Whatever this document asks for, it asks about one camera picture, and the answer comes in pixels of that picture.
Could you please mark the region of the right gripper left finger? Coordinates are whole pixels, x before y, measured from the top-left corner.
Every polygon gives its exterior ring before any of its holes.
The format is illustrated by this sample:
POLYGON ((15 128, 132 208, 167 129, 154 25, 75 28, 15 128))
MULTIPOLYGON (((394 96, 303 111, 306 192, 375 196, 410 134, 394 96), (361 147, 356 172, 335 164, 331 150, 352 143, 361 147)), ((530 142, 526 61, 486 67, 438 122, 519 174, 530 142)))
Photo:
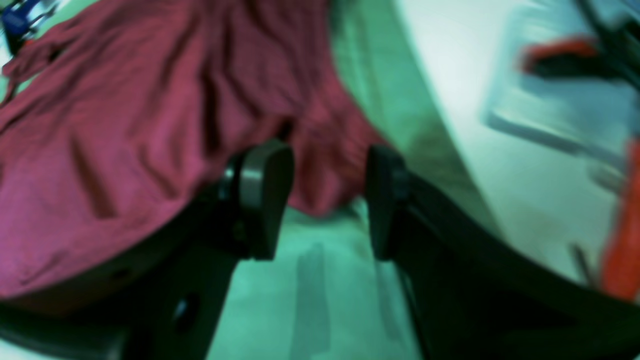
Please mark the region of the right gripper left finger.
POLYGON ((283 141, 237 153, 154 235, 3 301, 1 339, 67 360, 204 360, 238 262, 275 257, 294 168, 283 141))

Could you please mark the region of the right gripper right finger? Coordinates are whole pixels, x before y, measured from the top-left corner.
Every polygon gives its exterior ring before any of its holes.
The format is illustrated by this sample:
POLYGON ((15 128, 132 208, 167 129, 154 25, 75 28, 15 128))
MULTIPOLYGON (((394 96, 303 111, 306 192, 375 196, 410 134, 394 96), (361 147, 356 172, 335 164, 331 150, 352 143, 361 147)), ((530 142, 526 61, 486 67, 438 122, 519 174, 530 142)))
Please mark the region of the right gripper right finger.
POLYGON ((375 257, 407 278, 428 360, 633 360, 639 308, 565 280, 467 216, 383 145, 366 160, 375 257))

